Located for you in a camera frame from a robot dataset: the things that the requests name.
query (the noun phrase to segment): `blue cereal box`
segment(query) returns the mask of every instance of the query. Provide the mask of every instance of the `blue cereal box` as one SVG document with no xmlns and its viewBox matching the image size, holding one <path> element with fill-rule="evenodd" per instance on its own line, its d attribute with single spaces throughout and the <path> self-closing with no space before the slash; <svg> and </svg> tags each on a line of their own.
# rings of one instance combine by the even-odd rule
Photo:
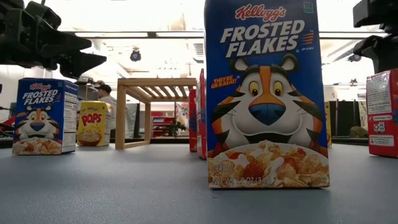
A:
<svg viewBox="0 0 398 224">
<path fill-rule="evenodd" d="M 316 0 L 206 0 L 211 188 L 330 185 Z"/>
<path fill-rule="evenodd" d="M 19 80 L 12 153 L 51 155 L 75 151 L 77 91 L 75 84 L 65 80 Z"/>
</svg>

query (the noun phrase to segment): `wooden frame structure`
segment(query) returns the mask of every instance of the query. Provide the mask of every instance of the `wooden frame structure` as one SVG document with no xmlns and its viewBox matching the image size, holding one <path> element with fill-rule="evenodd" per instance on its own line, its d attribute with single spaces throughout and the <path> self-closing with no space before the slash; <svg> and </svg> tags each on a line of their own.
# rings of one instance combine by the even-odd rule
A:
<svg viewBox="0 0 398 224">
<path fill-rule="evenodd" d="M 188 101 L 188 92 L 197 85 L 196 78 L 120 78 L 116 105 L 116 149 L 150 144 L 150 103 Z M 144 141 L 125 143 L 126 94 L 145 104 Z"/>
</svg>

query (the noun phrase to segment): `gray table surface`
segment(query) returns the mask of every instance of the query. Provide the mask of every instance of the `gray table surface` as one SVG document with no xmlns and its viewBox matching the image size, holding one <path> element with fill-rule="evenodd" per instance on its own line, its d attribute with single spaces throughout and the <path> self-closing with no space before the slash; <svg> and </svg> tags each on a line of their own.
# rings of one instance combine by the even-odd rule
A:
<svg viewBox="0 0 398 224">
<path fill-rule="evenodd" d="M 185 144 L 62 156 L 0 149 L 0 223 L 398 223 L 398 160 L 333 145 L 331 187 L 210 190 Z"/>
</svg>

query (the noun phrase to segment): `camera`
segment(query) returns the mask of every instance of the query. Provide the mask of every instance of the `camera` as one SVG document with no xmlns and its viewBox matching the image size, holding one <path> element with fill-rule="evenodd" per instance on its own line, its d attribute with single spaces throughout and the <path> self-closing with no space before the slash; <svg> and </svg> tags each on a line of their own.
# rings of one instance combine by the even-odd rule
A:
<svg viewBox="0 0 398 224">
<path fill-rule="evenodd" d="M 35 66 L 56 70 L 64 77 L 80 75 L 106 61 L 106 57 L 85 54 L 91 41 L 58 31 L 61 18 L 41 4 L 23 0 L 0 0 L 0 64 Z"/>
<path fill-rule="evenodd" d="M 374 72 L 398 68 L 398 1 L 362 0 L 353 9 L 354 27 L 380 24 L 387 35 L 372 35 L 354 47 L 354 54 L 372 59 Z"/>
<path fill-rule="evenodd" d="M 138 62 L 139 60 L 141 60 L 141 53 L 139 52 L 138 49 L 132 50 L 132 53 L 130 55 L 130 60 L 132 60 L 133 62 Z"/>
</svg>

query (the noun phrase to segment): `tony the tiger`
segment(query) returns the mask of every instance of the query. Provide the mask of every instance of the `tony the tiger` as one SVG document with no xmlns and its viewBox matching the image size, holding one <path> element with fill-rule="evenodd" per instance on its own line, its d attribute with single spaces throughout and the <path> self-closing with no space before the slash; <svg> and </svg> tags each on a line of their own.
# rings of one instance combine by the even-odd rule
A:
<svg viewBox="0 0 398 224">
<path fill-rule="evenodd" d="M 24 120 L 16 126 L 16 141 L 27 138 L 46 138 L 56 140 L 59 134 L 59 125 L 48 114 L 52 105 L 48 104 L 45 108 L 33 108 L 27 106 L 29 112 Z"/>
<path fill-rule="evenodd" d="M 299 70 L 293 54 L 270 66 L 235 59 L 230 69 L 242 73 L 241 84 L 213 110 L 211 125 L 218 144 L 209 157 L 263 140 L 296 144 L 327 156 L 327 149 L 318 144 L 323 113 L 289 80 L 289 74 Z"/>
</svg>

